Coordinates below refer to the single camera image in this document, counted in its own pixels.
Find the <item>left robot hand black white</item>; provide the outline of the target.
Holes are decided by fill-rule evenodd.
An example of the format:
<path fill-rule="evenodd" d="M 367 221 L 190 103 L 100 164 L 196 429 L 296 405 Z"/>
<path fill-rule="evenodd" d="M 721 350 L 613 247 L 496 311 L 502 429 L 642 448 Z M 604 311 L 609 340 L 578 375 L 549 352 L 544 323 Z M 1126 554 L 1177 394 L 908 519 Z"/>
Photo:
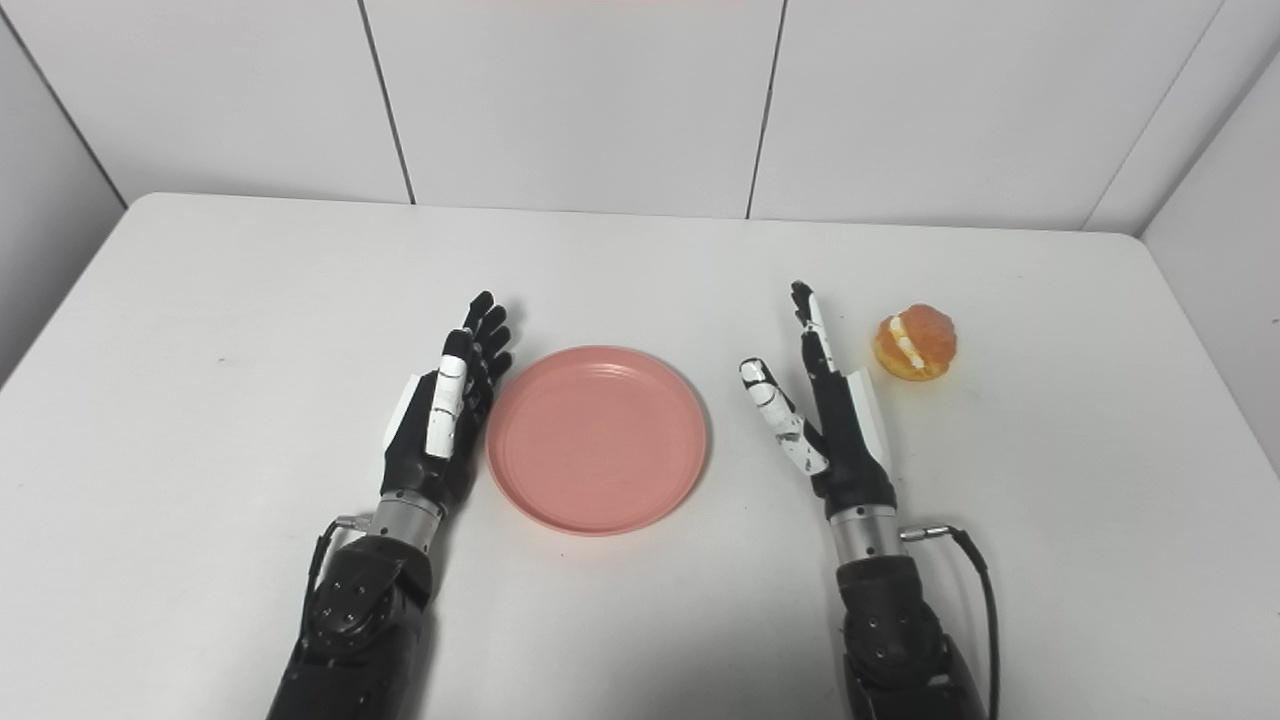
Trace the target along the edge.
<path fill-rule="evenodd" d="M 410 380 L 383 455 L 381 495 L 416 495 L 443 512 L 466 500 L 479 436 L 513 365 L 507 316 L 483 291 L 445 337 L 438 368 Z"/>

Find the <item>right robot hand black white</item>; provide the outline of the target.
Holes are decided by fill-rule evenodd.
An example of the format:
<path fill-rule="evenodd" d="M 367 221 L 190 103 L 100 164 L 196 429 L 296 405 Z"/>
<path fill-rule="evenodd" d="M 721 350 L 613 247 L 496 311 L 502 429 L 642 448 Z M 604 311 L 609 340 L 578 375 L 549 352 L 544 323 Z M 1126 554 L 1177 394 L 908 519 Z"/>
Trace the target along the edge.
<path fill-rule="evenodd" d="M 852 377 L 837 368 L 817 295 L 808 283 L 795 281 L 790 296 L 803 329 L 801 360 L 819 423 L 815 425 L 800 414 L 759 357 L 740 363 L 742 387 L 776 443 L 810 478 L 829 518 L 855 506 L 895 509 L 897 497 L 890 474 L 867 438 L 870 420 L 858 410 Z"/>

